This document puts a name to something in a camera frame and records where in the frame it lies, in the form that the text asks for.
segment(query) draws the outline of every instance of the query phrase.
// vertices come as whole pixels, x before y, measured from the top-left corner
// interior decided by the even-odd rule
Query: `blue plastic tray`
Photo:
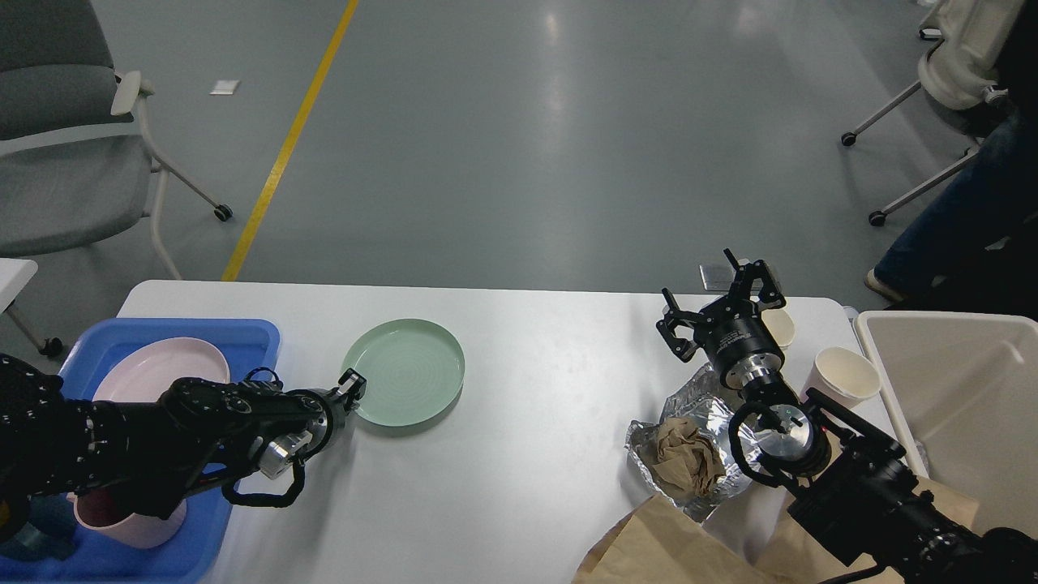
[[[194,337],[219,349],[233,382],[256,367],[273,369],[281,340],[277,328],[266,321],[113,318],[91,327],[73,347],[58,372],[64,379],[61,393],[70,399],[89,399],[127,356],[173,337]],[[219,490],[196,495],[188,500],[188,515],[176,535],[152,550],[130,548],[77,528],[73,540],[78,549],[64,561],[20,562],[0,556],[0,582],[192,584],[216,558],[229,516],[230,505]]]

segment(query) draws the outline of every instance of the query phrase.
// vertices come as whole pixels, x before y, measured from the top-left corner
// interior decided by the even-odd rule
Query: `white plastic bin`
[[[1038,533],[1038,325],[1013,316],[865,312],[854,322],[908,466],[981,502],[974,530]]]

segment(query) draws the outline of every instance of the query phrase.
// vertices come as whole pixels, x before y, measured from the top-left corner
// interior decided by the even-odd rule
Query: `crumpled brown paper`
[[[717,449],[688,418],[667,418],[656,430],[656,461],[646,464],[675,499],[703,497],[725,476]]]

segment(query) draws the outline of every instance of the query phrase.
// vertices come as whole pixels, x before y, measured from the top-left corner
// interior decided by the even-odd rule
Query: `chair armrest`
[[[129,73],[118,73],[118,87],[115,89],[115,98],[112,99],[112,115],[126,115],[137,103],[138,96],[147,96],[155,92],[152,83],[141,78],[139,71]]]

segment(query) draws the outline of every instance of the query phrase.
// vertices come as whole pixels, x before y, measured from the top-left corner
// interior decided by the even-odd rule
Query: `white chair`
[[[954,111],[977,111],[986,106],[1001,106],[1008,95],[1005,89],[999,87],[999,76],[994,65],[1023,7],[1023,2],[1025,0],[938,2],[919,26],[921,36],[924,36],[924,30],[940,31],[940,40],[919,60],[917,66],[919,80],[898,93],[879,111],[858,123],[856,128],[844,133],[840,137],[843,145],[848,147],[853,145],[862,132],[908,99],[920,87],[925,88],[940,106]],[[886,215],[958,172],[976,155],[977,148],[969,148],[962,158],[947,168],[882,208],[870,213],[869,223],[882,225],[886,221]]]

